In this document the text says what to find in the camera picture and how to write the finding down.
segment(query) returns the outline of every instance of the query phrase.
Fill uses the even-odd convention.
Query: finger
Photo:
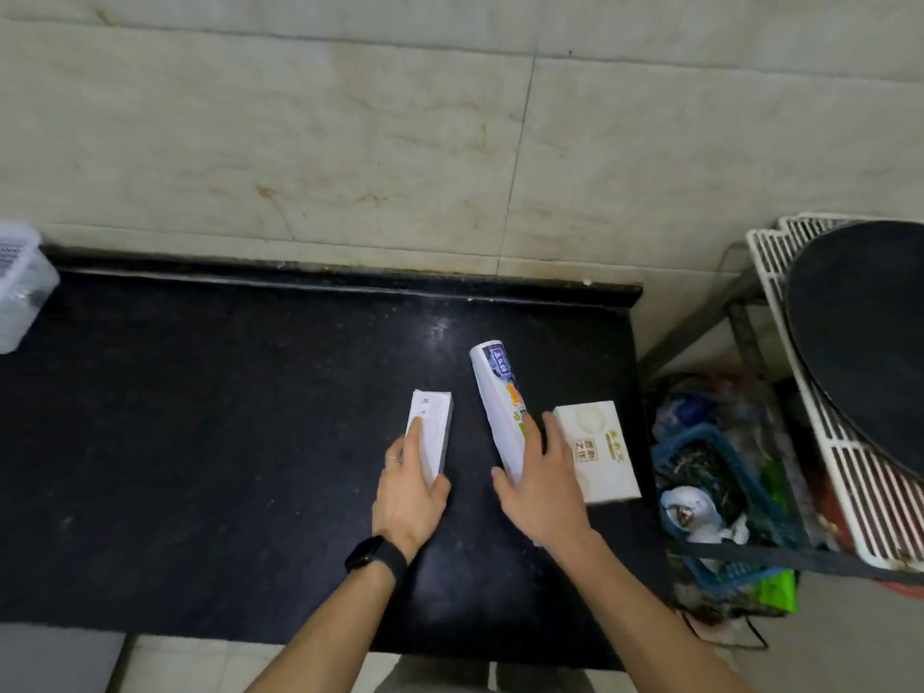
[[[404,444],[405,436],[402,435],[388,446],[388,449],[385,450],[385,469],[396,469],[401,465],[399,457],[401,456],[401,449],[404,447]]]
[[[523,448],[523,466],[532,464],[533,460],[542,456],[542,433],[539,426],[528,413],[523,414],[523,433],[526,436],[526,445]]]
[[[423,435],[423,419],[420,416],[410,421],[408,434],[405,435],[404,448],[404,465],[415,467],[422,472],[421,468],[421,439]]]
[[[513,510],[516,501],[516,489],[510,483],[507,473],[499,466],[491,467],[491,478],[494,481],[494,492],[501,501],[501,508],[507,517],[511,517],[510,512]]]
[[[437,501],[440,502],[440,505],[446,505],[446,500],[449,498],[449,490],[453,488],[453,485],[449,483],[449,479],[446,478],[445,474],[439,474],[436,477],[436,480],[433,481],[433,489],[430,489],[430,493]]]
[[[548,440],[546,454],[552,459],[561,461],[567,459],[565,449],[565,437],[562,435],[562,427],[558,425],[558,419],[548,411],[542,414],[542,420],[545,422],[545,438]]]

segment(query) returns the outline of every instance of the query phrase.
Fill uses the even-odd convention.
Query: person's right hand
[[[590,522],[571,448],[555,416],[545,412],[542,419],[548,439],[545,454],[536,421],[529,414],[525,416],[526,448],[519,485],[514,487],[499,466],[491,469],[491,477],[507,517],[528,538],[556,557],[569,540],[590,530]]]

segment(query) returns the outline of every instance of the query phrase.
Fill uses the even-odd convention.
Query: smartwatch
[[[396,587],[401,584],[408,570],[408,560],[401,554],[401,550],[382,535],[375,535],[360,542],[346,558],[344,566],[347,571],[353,571],[372,562],[385,562],[385,565],[395,575]]]

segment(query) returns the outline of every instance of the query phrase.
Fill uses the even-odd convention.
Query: floor
[[[241,693],[280,650],[268,644],[141,636],[128,659],[120,693]],[[716,652],[734,668],[727,651]],[[367,655],[353,693],[372,693],[397,660],[398,654]],[[626,674],[588,674],[599,693],[635,692]]]

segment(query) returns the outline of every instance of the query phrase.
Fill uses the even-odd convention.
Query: dish rack
[[[865,442],[812,381],[796,352],[784,310],[786,274],[824,232],[875,217],[801,213],[747,234],[760,284],[858,556],[880,569],[924,572],[924,486]]]

